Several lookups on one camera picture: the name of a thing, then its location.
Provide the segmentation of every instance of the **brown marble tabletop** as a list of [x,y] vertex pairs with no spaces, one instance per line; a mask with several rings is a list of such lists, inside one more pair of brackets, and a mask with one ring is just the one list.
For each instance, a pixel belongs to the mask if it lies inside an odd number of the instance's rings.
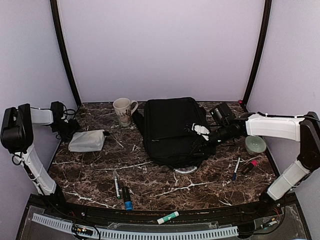
[[[209,110],[219,102],[199,102],[214,124]],[[238,103],[228,103],[238,116]],[[143,113],[144,103],[139,104]],[[205,160],[189,175],[179,175],[166,166],[153,163],[146,154],[142,136],[134,124],[121,127],[112,103],[85,103],[76,117],[81,132],[103,129],[110,132],[102,151],[69,152],[62,143],[49,169],[68,202],[102,208],[125,209],[117,199],[114,170],[120,188],[128,186],[134,210],[196,210],[241,205],[259,200],[260,193],[276,178],[265,154],[250,156],[245,138],[216,148],[216,155]],[[236,181],[231,181],[238,156],[242,158]],[[257,166],[247,175],[244,165],[256,159]]]

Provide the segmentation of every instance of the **black pole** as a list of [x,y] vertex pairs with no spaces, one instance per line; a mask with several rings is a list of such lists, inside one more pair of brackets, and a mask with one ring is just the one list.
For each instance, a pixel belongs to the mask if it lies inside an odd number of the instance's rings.
[[58,40],[65,73],[68,78],[75,103],[78,107],[80,107],[82,103],[81,103],[79,92],[78,92],[78,89],[76,86],[74,75],[71,70],[68,54],[67,54],[64,35],[62,32],[61,22],[60,22],[60,17],[59,17],[58,3],[57,3],[57,0],[50,0],[50,3],[51,3],[51,11],[52,11],[52,18],[53,18],[53,23],[54,23],[54,28],[55,28],[55,34],[56,34],[56,38]]
[[254,87],[261,56],[262,56],[262,51],[264,49],[265,45],[265,40],[266,40],[266,35],[267,35],[267,29],[268,29],[268,23],[269,23],[269,17],[270,17],[270,12],[271,12],[271,3],[272,0],[265,0],[264,2],[264,10],[263,10],[263,17],[262,17],[262,24],[261,24],[261,29],[260,29],[260,35],[259,35],[259,40],[258,44],[256,47],[256,52],[254,56],[254,61],[249,77],[248,84],[246,86],[246,90],[243,96],[243,100],[241,101],[241,104],[243,107],[247,106],[247,103],[250,98],[250,94],[252,92],[252,88]]

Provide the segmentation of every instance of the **mug handle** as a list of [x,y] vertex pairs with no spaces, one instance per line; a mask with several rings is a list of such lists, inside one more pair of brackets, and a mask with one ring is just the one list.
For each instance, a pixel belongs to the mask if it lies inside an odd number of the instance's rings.
[[133,114],[135,112],[135,110],[137,110],[138,106],[139,106],[139,103],[135,100],[132,100],[131,103],[130,103],[130,106],[132,104],[136,103],[136,105],[134,106],[134,108],[131,110],[131,114]]

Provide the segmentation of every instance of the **black bag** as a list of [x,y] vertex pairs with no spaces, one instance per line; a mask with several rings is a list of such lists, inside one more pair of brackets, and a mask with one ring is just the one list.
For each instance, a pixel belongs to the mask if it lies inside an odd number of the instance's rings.
[[146,102],[144,117],[135,111],[134,123],[143,136],[151,160],[170,168],[199,167],[215,149],[200,135],[185,130],[187,125],[209,128],[206,111],[191,97],[154,99]]

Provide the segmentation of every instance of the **red cap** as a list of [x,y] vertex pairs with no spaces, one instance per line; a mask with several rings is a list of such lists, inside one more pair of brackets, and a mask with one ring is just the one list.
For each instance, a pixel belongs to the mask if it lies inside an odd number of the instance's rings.
[[250,162],[251,164],[253,164],[253,166],[257,166],[258,162],[257,160],[252,160],[252,162]]

